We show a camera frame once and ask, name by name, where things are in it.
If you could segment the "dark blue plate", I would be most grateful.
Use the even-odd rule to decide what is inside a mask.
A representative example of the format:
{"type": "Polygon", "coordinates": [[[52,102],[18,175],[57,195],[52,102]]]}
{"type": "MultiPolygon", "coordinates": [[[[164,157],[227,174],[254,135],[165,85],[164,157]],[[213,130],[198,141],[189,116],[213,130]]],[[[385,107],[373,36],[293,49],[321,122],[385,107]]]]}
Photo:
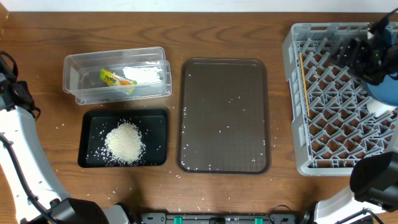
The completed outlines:
{"type": "Polygon", "coordinates": [[[375,30],[368,40],[381,59],[381,71],[376,74],[376,85],[366,83],[366,91],[377,101],[397,106],[397,34],[387,29],[375,30]]]}

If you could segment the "white cup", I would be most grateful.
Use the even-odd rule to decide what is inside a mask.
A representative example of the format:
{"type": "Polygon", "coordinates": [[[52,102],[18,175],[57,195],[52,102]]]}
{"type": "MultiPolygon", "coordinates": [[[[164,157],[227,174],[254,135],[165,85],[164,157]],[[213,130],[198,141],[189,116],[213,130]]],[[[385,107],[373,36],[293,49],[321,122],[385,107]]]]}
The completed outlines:
{"type": "Polygon", "coordinates": [[[396,106],[387,105],[375,99],[372,99],[370,102],[366,104],[366,108],[370,113],[372,113],[375,117],[380,117],[381,115],[392,112],[396,109],[396,106]]]}

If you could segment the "wooden chopstick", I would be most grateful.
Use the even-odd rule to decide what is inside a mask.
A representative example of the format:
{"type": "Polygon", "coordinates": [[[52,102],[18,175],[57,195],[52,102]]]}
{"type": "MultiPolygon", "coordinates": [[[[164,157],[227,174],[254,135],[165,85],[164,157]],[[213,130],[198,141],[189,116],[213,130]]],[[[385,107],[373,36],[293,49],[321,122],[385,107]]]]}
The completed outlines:
{"type": "Polygon", "coordinates": [[[308,118],[310,118],[310,107],[309,107],[309,102],[308,102],[308,92],[307,92],[307,84],[306,84],[306,79],[305,79],[305,70],[304,70],[302,52],[299,52],[298,56],[299,56],[300,69],[301,69],[301,75],[302,75],[302,83],[303,83],[305,104],[306,104],[306,109],[307,109],[307,116],[308,116],[308,118]]]}

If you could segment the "white green wrapper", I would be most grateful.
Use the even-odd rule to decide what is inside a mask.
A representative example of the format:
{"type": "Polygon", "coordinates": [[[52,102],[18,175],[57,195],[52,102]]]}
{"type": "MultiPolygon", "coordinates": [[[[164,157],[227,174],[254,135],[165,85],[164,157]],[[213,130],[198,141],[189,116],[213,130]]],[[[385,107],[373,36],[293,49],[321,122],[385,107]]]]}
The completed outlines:
{"type": "Polygon", "coordinates": [[[129,80],[114,72],[102,68],[100,71],[100,79],[108,86],[129,86],[127,89],[122,89],[122,92],[130,95],[134,91],[134,85],[137,84],[135,80],[129,80]]]}

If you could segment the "pile of white rice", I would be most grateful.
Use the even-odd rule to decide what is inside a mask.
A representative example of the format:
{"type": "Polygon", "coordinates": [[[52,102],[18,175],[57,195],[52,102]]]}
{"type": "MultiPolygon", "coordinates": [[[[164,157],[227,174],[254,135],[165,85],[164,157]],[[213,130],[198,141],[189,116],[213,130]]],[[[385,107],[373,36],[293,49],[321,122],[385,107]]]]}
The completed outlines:
{"type": "Polygon", "coordinates": [[[104,146],[97,147],[94,156],[105,161],[107,166],[111,162],[122,166],[133,165],[146,151],[139,128],[125,119],[121,119],[101,140],[104,146]]]}

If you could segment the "white paper napkin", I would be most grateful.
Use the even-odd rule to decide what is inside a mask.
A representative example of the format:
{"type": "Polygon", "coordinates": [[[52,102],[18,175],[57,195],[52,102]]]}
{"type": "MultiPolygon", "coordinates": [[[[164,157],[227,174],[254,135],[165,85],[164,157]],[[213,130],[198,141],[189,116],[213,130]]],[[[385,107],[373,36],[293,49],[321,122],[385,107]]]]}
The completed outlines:
{"type": "Polygon", "coordinates": [[[162,80],[159,67],[124,67],[123,74],[132,84],[157,83],[162,80]]]}

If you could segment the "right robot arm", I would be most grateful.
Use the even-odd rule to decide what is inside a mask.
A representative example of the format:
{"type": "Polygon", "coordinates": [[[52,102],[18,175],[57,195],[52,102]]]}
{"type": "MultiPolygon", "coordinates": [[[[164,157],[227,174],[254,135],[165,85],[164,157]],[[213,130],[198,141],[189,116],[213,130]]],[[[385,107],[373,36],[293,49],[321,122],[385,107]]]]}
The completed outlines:
{"type": "Polygon", "coordinates": [[[349,169],[349,186],[305,212],[304,223],[373,223],[397,210],[397,26],[297,24],[290,80],[302,175],[349,169]]]}

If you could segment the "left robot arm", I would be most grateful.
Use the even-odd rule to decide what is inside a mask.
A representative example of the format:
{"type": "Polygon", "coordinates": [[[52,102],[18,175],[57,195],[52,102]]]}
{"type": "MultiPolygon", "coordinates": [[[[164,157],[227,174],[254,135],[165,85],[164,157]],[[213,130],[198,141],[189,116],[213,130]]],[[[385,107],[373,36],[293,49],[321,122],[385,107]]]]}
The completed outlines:
{"type": "Polygon", "coordinates": [[[19,223],[133,223],[118,203],[102,209],[73,198],[57,179],[40,144],[41,114],[14,59],[1,52],[1,167],[11,188],[19,223]]]}

